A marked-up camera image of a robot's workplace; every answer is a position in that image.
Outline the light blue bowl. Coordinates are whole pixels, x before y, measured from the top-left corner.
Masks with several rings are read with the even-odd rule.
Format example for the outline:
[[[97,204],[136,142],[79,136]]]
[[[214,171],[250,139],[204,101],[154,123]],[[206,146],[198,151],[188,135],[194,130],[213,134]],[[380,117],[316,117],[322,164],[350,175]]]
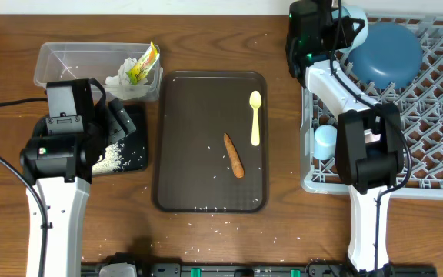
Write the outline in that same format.
[[[338,39],[337,49],[348,53],[362,45],[368,36],[368,20],[365,11],[358,6],[341,7],[341,26],[344,34]]]

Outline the white tissue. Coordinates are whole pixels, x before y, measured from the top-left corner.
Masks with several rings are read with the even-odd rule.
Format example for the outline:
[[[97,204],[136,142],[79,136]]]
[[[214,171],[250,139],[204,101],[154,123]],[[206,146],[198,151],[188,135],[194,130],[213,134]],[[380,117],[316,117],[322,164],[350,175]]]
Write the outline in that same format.
[[[136,63],[136,58],[127,58],[124,60],[124,63],[118,70],[118,74],[106,78],[105,84],[107,88],[105,90],[121,100],[145,97],[149,90],[147,79],[144,78],[137,85],[133,85],[127,75],[127,72],[132,69]]]

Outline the yellow green snack wrapper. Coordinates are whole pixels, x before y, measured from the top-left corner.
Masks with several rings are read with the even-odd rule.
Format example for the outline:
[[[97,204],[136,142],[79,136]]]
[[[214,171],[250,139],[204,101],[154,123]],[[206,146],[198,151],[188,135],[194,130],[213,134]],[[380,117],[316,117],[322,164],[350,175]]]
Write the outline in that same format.
[[[132,85],[137,85],[142,79],[146,78],[159,58],[160,52],[158,48],[153,42],[150,42],[150,46],[143,56],[128,72],[126,72],[130,83]]]

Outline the dark blue plate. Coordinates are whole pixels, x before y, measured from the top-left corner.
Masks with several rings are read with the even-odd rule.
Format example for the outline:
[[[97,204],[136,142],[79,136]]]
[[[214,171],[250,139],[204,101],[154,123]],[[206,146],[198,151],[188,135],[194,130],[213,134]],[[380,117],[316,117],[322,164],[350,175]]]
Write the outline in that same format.
[[[348,62],[361,82],[374,82],[379,89],[391,83],[405,88],[420,72],[422,56],[420,41],[413,32],[393,22],[379,22],[369,26],[368,37],[351,51]]]

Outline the light blue cup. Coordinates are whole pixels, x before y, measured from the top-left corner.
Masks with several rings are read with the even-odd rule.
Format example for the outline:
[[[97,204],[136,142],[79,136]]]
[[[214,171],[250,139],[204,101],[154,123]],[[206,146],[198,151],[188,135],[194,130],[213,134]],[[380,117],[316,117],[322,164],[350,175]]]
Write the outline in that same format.
[[[314,132],[313,156],[318,160],[328,160],[335,156],[337,129],[333,125],[321,125]]]

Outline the yellow plastic spoon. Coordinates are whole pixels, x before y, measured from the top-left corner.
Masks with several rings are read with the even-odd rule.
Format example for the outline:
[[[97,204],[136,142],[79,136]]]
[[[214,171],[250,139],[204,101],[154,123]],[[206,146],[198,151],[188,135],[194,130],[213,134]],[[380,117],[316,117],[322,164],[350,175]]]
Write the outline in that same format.
[[[252,127],[251,127],[251,144],[258,146],[260,144],[260,131],[259,131],[259,119],[258,110],[262,105],[262,98],[259,91],[253,91],[249,98],[249,105],[252,108]]]

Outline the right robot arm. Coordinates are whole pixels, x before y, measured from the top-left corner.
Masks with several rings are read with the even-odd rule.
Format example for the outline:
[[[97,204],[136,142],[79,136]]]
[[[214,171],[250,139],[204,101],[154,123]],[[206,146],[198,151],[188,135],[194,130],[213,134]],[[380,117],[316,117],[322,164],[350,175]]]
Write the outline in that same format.
[[[351,199],[351,273],[388,276],[388,203],[409,180],[398,182],[397,176],[411,171],[411,152],[398,107],[365,94],[341,70],[335,55],[365,42],[368,20],[361,9],[332,0],[293,2],[288,17],[290,74],[324,102],[338,124],[335,167]]]

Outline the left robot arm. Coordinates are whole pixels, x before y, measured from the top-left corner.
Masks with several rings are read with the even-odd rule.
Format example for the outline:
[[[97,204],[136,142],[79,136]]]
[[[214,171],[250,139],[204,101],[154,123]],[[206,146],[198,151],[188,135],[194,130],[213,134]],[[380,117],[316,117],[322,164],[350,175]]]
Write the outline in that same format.
[[[123,104],[93,99],[94,78],[49,82],[49,113],[20,153],[30,211],[26,274],[78,276],[92,167],[136,130]]]

